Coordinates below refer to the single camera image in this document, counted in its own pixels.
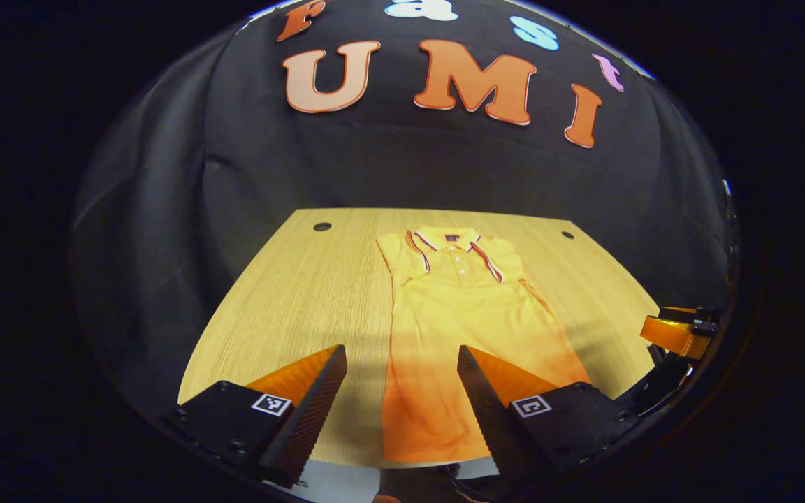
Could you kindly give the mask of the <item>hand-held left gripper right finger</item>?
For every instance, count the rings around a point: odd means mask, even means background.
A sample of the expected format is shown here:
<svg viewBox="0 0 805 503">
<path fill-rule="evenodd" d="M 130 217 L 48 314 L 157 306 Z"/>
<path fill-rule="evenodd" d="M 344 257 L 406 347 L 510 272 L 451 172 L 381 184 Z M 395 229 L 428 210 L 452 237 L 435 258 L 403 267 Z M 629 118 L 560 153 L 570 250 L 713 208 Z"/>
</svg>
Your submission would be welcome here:
<svg viewBox="0 0 805 503">
<path fill-rule="evenodd" d="M 594 385 L 556 386 L 474 347 L 460 346 L 457 372 L 496 468 L 514 489 L 584 470 L 640 423 Z"/>
</svg>

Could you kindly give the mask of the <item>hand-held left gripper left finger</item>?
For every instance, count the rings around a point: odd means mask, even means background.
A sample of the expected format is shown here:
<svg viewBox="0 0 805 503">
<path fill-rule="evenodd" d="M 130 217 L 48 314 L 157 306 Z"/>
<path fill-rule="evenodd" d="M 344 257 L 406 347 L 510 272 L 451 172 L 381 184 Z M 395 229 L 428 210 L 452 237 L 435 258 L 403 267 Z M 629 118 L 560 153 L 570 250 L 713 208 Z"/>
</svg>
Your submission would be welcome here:
<svg viewBox="0 0 805 503">
<path fill-rule="evenodd" d="M 249 384 L 218 380 L 161 421 L 236 474 L 290 489 L 347 374 L 345 347 L 317 351 Z"/>
</svg>

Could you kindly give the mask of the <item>orange polo T-shirt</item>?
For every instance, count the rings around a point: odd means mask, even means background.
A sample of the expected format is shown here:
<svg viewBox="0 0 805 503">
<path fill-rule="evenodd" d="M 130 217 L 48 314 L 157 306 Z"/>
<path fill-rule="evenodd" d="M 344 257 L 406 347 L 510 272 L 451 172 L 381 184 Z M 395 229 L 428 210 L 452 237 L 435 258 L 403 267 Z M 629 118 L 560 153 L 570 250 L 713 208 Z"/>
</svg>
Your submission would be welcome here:
<svg viewBox="0 0 805 503">
<path fill-rule="evenodd" d="M 526 277 L 511 242 L 472 227 L 386 233 L 377 248 L 392 282 L 382 456 L 451 464 L 490 452 L 457 372 L 461 346 L 557 386 L 588 381 L 563 322 Z"/>
</svg>

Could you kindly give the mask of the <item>person's dark clothing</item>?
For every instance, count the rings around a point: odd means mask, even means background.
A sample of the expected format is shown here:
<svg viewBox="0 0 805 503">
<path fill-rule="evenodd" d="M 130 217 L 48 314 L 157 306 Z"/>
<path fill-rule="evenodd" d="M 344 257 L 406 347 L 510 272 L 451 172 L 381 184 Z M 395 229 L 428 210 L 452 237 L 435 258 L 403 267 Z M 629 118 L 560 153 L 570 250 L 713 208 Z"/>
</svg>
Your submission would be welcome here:
<svg viewBox="0 0 805 503">
<path fill-rule="evenodd" d="M 498 503 L 510 490 L 499 475 L 460 475 L 459 464 L 381 469 L 371 503 Z"/>
</svg>

